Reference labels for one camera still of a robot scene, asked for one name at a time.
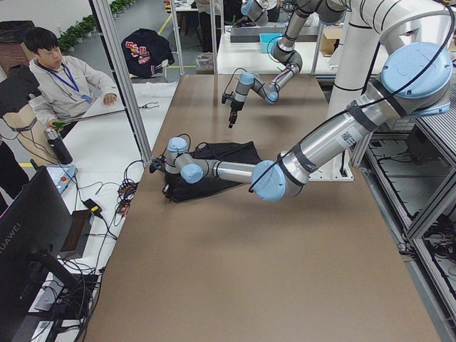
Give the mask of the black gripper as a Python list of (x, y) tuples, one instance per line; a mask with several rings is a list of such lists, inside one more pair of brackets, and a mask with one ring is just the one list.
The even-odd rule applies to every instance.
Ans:
[(233, 100), (230, 104), (229, 128), (233, 128), (237, 121), (238, 112), (243, 108), (243, 102)]

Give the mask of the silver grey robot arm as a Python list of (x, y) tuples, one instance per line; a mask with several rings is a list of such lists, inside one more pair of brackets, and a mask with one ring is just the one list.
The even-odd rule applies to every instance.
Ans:
[(303, 61), (295, 49), (310, 15), (334, 24), (349, 15), (333, 99), (343, 105), (274, 161), (235, 162), (231, 143), (209, 144), (189, 151), (184, 138), (169, 140), (162, 156), (164, 195), (182, 202), (214, 195), (247, 183), (249, 191), (275, 202), (298, 195), (311, 174), (355, 145), (388, 120), (446, 113), (451, 78), (447, 44), (455, 29), (455, 13), (441, 1), (293, 1), (284, 34), (272, 55), (284, 69), (271, 82), (243, 71), (222, 102), (230, 105), (235, 124), (250, 92), (267, 103), (298, 75)]
[(311, 14), (316, 13), (320, 22), (333, 24), (339, 21), (346, 10), (341, 1), (292, 1), (290, 6), (292, 15), (284, 34), (271, 43), (272, 57), (284, 66), (270, 83), (265, 83), (259, 75), (243, 71), (235, 90), (222, 95), (222, 103), (230, 101), (229, 127), (232, 128), (237, 120), (237, 113), (244, 107), (249, 91), (254, 91), (266, 103), (273, 104), (279, 99), (280, 90), (297, 74), (301, 72), (303, 61), (295, 50), (295, 41), (301, 29)]

